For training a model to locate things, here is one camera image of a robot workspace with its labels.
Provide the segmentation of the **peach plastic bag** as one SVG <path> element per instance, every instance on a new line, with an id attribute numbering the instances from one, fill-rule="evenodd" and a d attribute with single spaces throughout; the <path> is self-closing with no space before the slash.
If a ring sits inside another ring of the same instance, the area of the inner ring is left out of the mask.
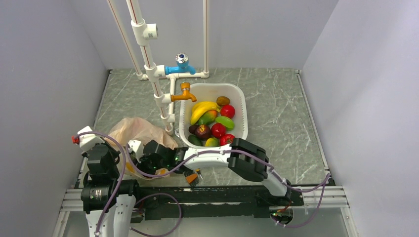
<path id="1" fill-rule="evenodd" d="M 154 126 L 147 120 L 138 117 L 122 119 L 113 128 L 111 128 L 108 136 L 114 138 L 122 146 L 127 144 L 129 140 L 140 141 L 143 145 L 147 144 L 151 140 L 155 140 L 159 144 L 171 149 L 178 147 L 177 142 L 169 136 L 164 129 Z M 137 171 L 134 171 L 131 164 L 126 161 L 124 178 L 128 178 L 128 176 L 144 180 L 160 179 L 144 177 Z"/>

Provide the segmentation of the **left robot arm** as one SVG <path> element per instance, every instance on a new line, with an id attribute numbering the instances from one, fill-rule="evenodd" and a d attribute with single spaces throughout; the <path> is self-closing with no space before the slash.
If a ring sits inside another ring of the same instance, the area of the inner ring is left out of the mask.
<path id="1" fill-rule="evenodd" d="M 81 200 L 89 236 L 128 236 L 133 209 L 142 201 L 138 181 L 121 179 L 119 152 L 108 143 L 95 144 L 84 155 L 89 172 Z"/>

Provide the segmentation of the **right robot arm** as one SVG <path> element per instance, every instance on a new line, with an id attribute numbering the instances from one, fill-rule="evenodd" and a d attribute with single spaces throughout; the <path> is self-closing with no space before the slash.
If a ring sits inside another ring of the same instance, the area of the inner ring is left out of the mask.
<path id="1" fill-rule="evenodd" d="M 136 160 L 138 172 L 146 177 L 157 177 L 156 171 L 161 168 L 169 173 L 184 173 L 204 167 L 227 167 L 241 178 L 263 185 L 278 205 L 292 197 L 287 180 L 274 170 L 265 149 L 241 138 L 220 147 L 175 149 L 152 140 Z"/>

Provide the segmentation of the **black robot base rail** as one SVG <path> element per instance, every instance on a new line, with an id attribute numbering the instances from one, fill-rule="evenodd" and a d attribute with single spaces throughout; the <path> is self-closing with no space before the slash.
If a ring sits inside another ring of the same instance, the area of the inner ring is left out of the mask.
<path id="1" fill-rule="evenodd" d="M 284 197 L 270 194 L 262 185 L 140 187 L 134 216 L 145 220 L 251 216 L 269 218 L 271 212 L 304 205 L 302 194 L 289 191 Z"/>

